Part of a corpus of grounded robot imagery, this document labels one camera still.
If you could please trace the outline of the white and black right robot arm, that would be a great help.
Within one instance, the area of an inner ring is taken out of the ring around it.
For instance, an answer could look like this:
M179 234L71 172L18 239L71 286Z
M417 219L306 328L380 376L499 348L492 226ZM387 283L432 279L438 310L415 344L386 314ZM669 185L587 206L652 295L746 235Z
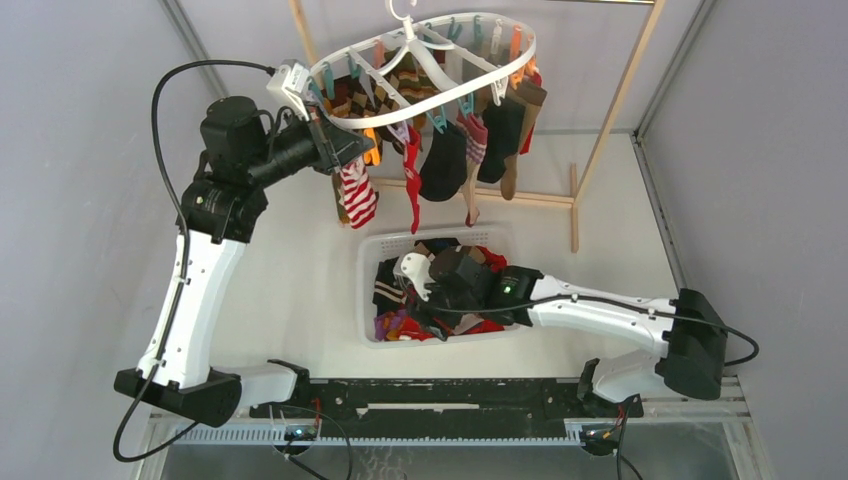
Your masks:
M627 341L633 352L586 363L578 402L592 416L639 394L674 392L716 400L722 389L729 329L707 297L683 288L674 298L628 297L580 287L539 270L499 271L459 247L435 256L408 253L394 274L408 314L447 340L475 315L512 328L565 328Z

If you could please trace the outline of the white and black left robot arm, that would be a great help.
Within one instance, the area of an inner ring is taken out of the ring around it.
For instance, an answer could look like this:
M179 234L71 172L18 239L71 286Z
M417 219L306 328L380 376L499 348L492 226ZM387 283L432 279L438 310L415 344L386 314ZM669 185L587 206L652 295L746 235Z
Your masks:
M288 107L265 128L255 102L233 96L211 104L200 125L201 169L179 202L180 232L160 318L138 364L116 374L114 389L210 427L240 408L274 404L290 417L311 407L301 368L269 360L230 370L210 364L223 295L266 210L266 188L303 169L329 174L374 147L365 135L330 122L315 106Z

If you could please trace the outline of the orange clothespin clip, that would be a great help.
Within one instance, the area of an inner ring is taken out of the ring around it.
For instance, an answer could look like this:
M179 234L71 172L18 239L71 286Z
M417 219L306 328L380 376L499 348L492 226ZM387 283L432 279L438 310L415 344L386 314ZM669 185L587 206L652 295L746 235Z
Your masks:
M374 128L363 129L362 134L372 143L372 146L363 153L364 163L367 166L379 166L382 160L382 139L380 138L380 135Z

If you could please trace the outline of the olive and orange sock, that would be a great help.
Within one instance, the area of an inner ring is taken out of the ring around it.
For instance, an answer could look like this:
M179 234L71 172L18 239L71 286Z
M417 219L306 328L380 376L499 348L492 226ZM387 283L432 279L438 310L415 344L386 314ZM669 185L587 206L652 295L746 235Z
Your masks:
M344 206L343 182L338 172L333 172L331 174L331 182L336 202L338 220L341 225L349 226L350 219Z

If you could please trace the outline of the red white striped sock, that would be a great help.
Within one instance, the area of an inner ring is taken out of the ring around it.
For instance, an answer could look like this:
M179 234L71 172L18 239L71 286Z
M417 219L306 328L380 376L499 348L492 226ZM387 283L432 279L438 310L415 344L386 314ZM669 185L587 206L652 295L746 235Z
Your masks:
M367 225L376 215L378 196L362 156L340 171L341 205L352 229Z

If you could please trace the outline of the white round clip hanger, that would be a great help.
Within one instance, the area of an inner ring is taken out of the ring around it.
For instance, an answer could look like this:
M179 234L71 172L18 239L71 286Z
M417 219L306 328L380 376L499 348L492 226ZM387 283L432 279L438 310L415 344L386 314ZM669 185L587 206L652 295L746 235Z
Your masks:
M343 47L310 68L308 86L321 106L325 106L324 88L348 74L370 77L399 105L395 111L367 118L330 113L330 120L344 129L395 127L421 114L443 129L449 106L462 114L502 107L535 68L537 36L519 20L470 12L415 21L398 12L392 1L385 9L398 21L397 29ZM411 105L385 80L406 53L415 57L440 93Z

